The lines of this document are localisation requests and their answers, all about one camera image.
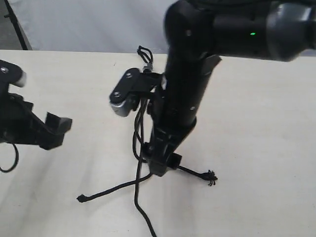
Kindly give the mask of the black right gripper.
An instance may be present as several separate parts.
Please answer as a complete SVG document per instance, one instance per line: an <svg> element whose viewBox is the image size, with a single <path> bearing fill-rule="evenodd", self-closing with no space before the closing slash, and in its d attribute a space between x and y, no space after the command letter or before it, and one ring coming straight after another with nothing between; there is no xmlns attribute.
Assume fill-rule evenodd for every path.
<svg viewBox="0 0 316 237"><path fill-rule="evenodd" d="M150 141L143 145L143 155L148 158L150 173L159 177L180 166L182 156L174 152L197 123L197 117L193 117L188 124L181 124L185 116L179 115L177 109L167 113L166 107L165 92L157 88L148 104L153 127Z"/></svg>

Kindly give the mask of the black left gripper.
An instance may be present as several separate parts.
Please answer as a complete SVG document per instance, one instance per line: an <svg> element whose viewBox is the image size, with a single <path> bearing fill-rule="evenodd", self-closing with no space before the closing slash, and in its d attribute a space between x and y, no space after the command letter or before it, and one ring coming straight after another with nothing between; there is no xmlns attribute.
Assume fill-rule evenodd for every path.
<svg viewBox="0 0 316 237"><path fill-rule="evenodd" d="M0 98L1 143L37 145L44 150L63 144L73 120L47 112L44 124L33 113L33 106L32 102L15 93L6 93Z"/></svg>

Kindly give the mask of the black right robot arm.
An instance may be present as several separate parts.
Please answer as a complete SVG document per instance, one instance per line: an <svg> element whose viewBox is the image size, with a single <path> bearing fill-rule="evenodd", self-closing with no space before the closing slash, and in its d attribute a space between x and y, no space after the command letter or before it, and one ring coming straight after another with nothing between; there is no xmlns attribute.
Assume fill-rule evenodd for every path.
<svg viewBox="0 0 316 237"><path fill-rule="evenodd" d="M166 11L168 54L148 104L142 146L151 174L177 169L176 149L197 123L210 77L223 56L289 62L316 47L313 0L178 0Z"/></svg>

